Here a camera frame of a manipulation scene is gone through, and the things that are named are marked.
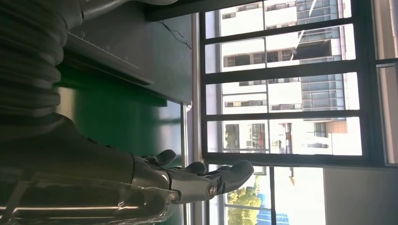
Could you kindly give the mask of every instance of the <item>building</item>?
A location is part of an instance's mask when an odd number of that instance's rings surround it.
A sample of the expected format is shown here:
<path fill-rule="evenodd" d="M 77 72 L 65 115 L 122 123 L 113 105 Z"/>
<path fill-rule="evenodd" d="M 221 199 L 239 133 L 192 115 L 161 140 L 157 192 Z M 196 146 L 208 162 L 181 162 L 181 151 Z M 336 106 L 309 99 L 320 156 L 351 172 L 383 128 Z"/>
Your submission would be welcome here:
<path fill-rule="evenodd" d="M 220 35 L 349 16 L 349 0 L 267 0 L 220 10 Z M 355 58 L 350 25 L 225 43 L 220 49 L 221 72 Z M 359 109 L 356 73 L 223 83 L 221 98 L 223 114 Z M 358 118 L 226 121 L 223 151 L 360 155 L 359 130 Z"/>

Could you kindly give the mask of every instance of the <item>cable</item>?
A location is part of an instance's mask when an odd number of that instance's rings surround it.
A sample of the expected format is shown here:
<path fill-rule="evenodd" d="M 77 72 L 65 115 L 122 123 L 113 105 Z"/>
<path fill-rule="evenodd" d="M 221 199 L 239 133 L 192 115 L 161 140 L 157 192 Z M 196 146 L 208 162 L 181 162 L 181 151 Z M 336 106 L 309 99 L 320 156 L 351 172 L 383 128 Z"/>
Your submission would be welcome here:
<path fill-rule="evenodd" d="M 174 36 L 179 42 L 185 44 L 189 49 L 192 49 L 192 46 L 190 46 L 190 45 L 188 44 L 187 39 L 186 39 L 179 31 L 177 31 L 177 30 L 172 30 L 172 29 L 164 22 L 164 20 L 159 21 L 159 23 L 163 24 L 163 26 L 164 26 L 168 31 L 170 31 L 170 33 L 172 33 L 173 36 Z"/>

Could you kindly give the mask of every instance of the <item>glass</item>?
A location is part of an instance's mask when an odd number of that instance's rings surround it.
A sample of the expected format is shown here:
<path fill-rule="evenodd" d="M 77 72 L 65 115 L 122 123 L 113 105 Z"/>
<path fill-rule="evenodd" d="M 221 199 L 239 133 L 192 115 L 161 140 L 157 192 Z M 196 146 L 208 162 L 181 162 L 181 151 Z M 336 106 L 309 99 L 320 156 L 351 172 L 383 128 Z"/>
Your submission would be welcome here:
<path fill-rule="evenodd" d="M 278 34 L 264 38 L 210 44 L 205 47 L 206 73 L 353 60 L 352 24 Z"/>
<path fill-rule="evenodd" d="M 384 122 L 384 148 L 386 163 L 398 164 L 398 76 L 397 67 L 379 68 L 379 89 L 381 94 L 383 122 Z"/>
<path fill-rule="evenodd" d="M 209 152 L 269 153 L 267 120 L 212 121 L 207 123 Z"/>
<path fill-rule="evenodd" d="M 351 2 L 343 3 L 339 7 L 338 0 L 268 0 L 207 12 L 206 38 L 351 17 Z"/>
<path fill-rule="evenodd" d="M 264 68 L 264 49 L 263 38 L 206 45 L 206 73 Z"/>
<path fill-rule="evenodd" d="M 213 171 L 220 165 L 209 165 Z M 209 201 L 211 225 L 259 224 L 271 221 L 269 167 L 254 167 L 254 174 L 238 190 L 216 196 Z"/>
<path fill-rule="evenodd" d="M 396 0 L 373 0 L 376 58 L 398 58 L 398 3 Z"/>
<path fill-rule="evenodd" d="M 206 38 L 264 30 L 262 2 L 206 13 Z"/>
<path fill-rule="evenodd" d="M 362 155 L 358 117 L 212 121 L 207 145 L 209 152 Z"/>
<path fill-rule="evenodd" d="M 323 169 L 275 167 L 274 170 L 277 223 L 325 225 Z"/>
<path fill-rule="evenodd" d="M 207 114 L 358 110 L 357 73 L 210 84 Z"/>
<path fill-rule="evenodd" d="M 266 37 L 267 67 L 355 59 L 352 24 Z"/>

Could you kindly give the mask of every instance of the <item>green wall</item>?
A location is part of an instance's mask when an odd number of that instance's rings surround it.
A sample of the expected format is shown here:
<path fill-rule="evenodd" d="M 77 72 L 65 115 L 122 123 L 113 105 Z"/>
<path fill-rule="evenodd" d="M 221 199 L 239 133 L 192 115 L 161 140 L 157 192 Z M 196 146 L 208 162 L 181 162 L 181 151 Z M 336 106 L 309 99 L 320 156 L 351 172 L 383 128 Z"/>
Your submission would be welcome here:
<path fill-rule="evenodd" d="M 136 155 L 172 149 L 181 156 L 181 109 L 132 84 L 59 66 L 58 112 L 82 135 Z M 181 157 L 173 166 L 181 165 Z M 182 207 L 164 224 L 183 224 Z"/>

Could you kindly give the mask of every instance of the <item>tree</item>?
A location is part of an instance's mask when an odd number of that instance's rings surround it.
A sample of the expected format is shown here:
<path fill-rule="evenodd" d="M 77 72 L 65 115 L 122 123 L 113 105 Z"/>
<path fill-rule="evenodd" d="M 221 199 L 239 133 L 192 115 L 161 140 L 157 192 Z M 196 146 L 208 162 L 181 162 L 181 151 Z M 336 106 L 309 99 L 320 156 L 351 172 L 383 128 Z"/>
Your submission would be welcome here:
<path fill-rule="evenodd" d="M 256 186 L 244 187 L 228 194 L 228 204 L 239 206 L 260 207 L 261 199 L 256 195 Z M 228 225 L 255 225 L 259 211 L 228 208 Z"/>

